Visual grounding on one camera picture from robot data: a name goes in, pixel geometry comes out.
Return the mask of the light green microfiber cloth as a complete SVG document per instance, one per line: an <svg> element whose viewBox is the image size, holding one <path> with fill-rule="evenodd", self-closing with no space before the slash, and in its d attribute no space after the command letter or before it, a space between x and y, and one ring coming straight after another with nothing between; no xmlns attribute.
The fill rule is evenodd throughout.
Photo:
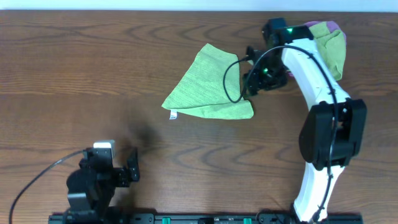
<svg viewBox="0 0 398 224"><path fill-rule="evenodd" d="M199 118L250 119L254 116L250 101L231 102L240 93L238 56L206 44L162 107Z"/></svg>

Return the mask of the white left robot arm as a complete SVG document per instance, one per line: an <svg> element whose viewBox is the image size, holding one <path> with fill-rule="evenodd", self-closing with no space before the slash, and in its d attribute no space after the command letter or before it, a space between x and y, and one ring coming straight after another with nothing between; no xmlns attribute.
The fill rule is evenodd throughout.
<svg viewBox="0 0 398 224"><path fill-rule="evenodd" d="M128 188L140 179L137 149L130 151L126 165L114 167L112 149L87 148L80 168L67 179L70 204L64 223L118 223L123 219L109 204L117 188Z"/></svg>

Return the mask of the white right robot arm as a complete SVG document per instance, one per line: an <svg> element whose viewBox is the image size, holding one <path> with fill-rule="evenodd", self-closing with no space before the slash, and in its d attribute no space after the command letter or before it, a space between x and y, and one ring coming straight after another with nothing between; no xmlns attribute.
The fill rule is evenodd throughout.
<svg viewBox="0 0 398 224"><path fill-rule="evenodd" d="M357 156L366 120L363 100L353 100L333 78L313 34L305 25L288 26L270 19L262 28L268 49L248 47L252 69L243 75L246 97L287 84L292 73L308 106L298 137L305 171L290 212L265 212L259 223L362 223L360 214L328 214L327 206L338 177Z"/></svg>

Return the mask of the olive green folded cloth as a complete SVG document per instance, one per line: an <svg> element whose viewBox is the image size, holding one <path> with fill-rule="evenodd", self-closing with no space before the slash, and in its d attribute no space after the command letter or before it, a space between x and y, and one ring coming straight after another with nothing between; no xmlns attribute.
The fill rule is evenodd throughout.
<svg viewBox="0 0 398 224"><path fill-rule="evenodd" d="M343 77L346 59L346 35L340 30L330 33L325 23L309 27L317 43L318 51L333 78L338 81Z"/></svg>

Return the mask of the purple cloth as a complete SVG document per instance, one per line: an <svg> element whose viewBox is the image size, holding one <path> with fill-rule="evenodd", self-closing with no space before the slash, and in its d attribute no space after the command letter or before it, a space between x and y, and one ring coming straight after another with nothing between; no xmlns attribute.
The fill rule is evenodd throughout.
<svg viewBox="0 0 398 224"><path fill-rule="evenodd" d="M322 23L322 21L310 21L306 22L305 25L307 27L315 26L317 24ZM341 28L335 21L323 21L326 24L326 27L330 33L334 32L335 30L340 30Z"/></svg>

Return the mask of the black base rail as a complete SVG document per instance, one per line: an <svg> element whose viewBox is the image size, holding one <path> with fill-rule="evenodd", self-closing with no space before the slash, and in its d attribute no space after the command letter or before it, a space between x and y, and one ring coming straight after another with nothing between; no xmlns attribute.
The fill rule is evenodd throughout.
<svg viewBox="0 0 398 224"><path fill-rule="evenodd" d="M63 220L63 215L51 215L49 224L61 223L115 223L115 224L283 224L298 222L293 215L283 213L260 213L258 215L154 215L151 213L135 213L104 221L78 221L71 215ZM317 223L325 224L363 224L361 215L329 215Z"/></svg>

